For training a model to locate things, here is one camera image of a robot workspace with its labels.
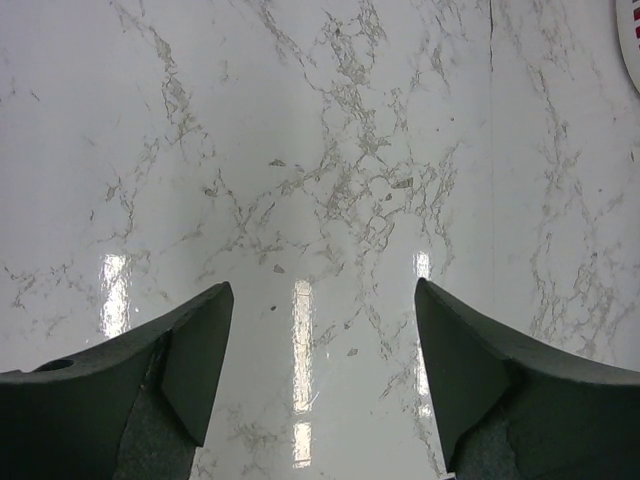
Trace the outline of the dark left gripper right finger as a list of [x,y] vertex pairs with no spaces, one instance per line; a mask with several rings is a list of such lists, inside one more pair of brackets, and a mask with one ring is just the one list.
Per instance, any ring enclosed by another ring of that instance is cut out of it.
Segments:
[[638,478],[638,372],[547,345],[424,278],[414,300],[454,478]]

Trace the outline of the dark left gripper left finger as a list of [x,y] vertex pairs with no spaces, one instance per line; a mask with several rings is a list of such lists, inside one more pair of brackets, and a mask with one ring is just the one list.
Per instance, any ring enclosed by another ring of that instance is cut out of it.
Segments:
[[84,351],[1,376],[5,479],[186,479],[207,435],[234,296],[220,283]]

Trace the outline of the white laundry basket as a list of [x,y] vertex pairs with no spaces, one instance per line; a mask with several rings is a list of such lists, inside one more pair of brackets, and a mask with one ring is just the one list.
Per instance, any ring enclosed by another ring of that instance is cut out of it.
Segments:
[[616,0],[619,45],[630,79],[640,91],[640,1]]

